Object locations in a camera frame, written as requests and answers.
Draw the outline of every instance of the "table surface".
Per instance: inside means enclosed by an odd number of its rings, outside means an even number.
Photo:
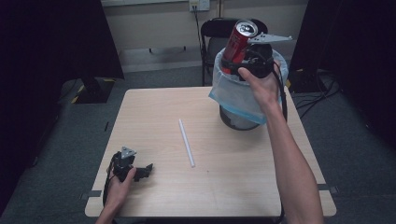
[[[133,183],[121,217],[277,217],[280,200],[267,128],[227,127],[210,87],[140,89],[125,93],[92,190],[103,190],[111,157],[128,147],[135,167],[154,163],[149,178]],[[288,94],[291,132],[318,184],[325,180]],[[182,119],[195,167],[191,168],[178,121]],[[336,208],[320,190],[324,216]],[[91,197],[85,213],[98,217],[102,197]]]

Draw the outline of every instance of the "wrist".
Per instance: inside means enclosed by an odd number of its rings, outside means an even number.
[[[121,209],[121,204],[119,203],[106,203],[103,210],[107,211],[110,214],[116,215]]]
[[[282,113],[282,109],[278,101],[273,101],[262,105],[261,111],[266,117],[271,117],[275,114]]]
[[[99,218],[96,220],[96,224],[109,224],[112,222],[116,214],[119,212],[119,208],[113,205],[106,204],[103,208]]]

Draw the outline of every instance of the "white straw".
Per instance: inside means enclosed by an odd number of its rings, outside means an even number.
[[[183,135],[184,144],[186,145],[187,153],[189,153],[191,167],[195,167],[194,159],[192,158],[192,154],[190,150],[189,140],[187,140],[186,133],[184,132],[183,122],[181,121],[181,119],[178,120],[178,125],[180,126],[181,134]]]

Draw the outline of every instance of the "black curtain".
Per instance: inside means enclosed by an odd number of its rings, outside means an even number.
[[[363,121],[396,146],[396,2],[310,0],[290,71],[332,71]]]
[[[66,80],[123,78],[100,0],[0,2],[0,213],[56,117]]]

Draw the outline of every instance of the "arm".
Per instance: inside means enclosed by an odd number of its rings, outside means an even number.
[[[116,176],[112,177],[108,186],[105,207],[103,208],[99,218],[96,220],[96,224],[111,223],[114,216],[120,211],[125,203],[126,196],[130,190],[135,173],[136,168],[132,168],[123,182],[120,182],[119,178]]]
[[[323,223],[317,181],[283,118],[277,101],[276,78],[271,74],[259,79],[245,68],[240,68],[238,72],[249,83],[262,113],[267,117],[276,183],[288,222]]]

